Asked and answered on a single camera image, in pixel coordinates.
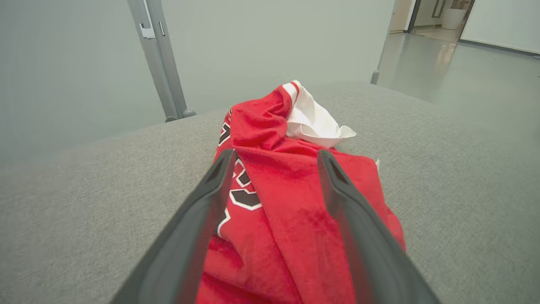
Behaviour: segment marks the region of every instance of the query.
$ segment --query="metal bracket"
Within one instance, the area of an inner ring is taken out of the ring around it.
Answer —
[[[139,23],[140,32],[143,34],[144,39],[155,39],[156,34],[154,33],[154,27],[152,26],[152,18],[150,18],[150,11],[148,10],[148,4],[146,0],[143,0],[144,9],[146,11],[146,16],[148,17],[148,23],[150,24],[149,28],[145,28],[143,23]]]

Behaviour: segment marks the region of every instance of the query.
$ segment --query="black baseboard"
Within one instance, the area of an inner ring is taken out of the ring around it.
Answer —
[[[470,41],[470,40],[459,39],[458,42],[466,43],[466,44],[472,44],[472,45],[478,45],[480,47],[486,47],[486,48],[495,49],[495,50],[507,51],[507,52],[512,52],[512,53],[521,54],[521,55],[527,55],[527,56],[539,56],[540,55],[540,54],[537,54],[537,53],[520,51],[520,50],[515,50],[515,49],[505,48],[505,47],[499,47],[498,45],[492,45],[492,44],[476,42],[476,41]]]

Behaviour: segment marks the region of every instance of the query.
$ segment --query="folded red garment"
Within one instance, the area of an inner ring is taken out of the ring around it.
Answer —
[[[322,196],[317,152],[323,147],[286,136],[295,97],[279,86],[225,116],[216,156],[234,148],[238,159],[223,220],[210,239],[198,303],[354,302],[339,227]],[[331,151],[405,249],[375,162]]]

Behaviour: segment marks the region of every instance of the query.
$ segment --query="doorway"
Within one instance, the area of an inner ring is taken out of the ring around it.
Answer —
[[[457,42],[475,0],[416,0],[408,33]]]

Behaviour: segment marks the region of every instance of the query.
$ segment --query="gray floor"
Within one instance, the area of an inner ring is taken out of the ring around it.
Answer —
[[[526,149],[540,149],[540,61],[410,34],[389,35],[378,85],[418,97]]]

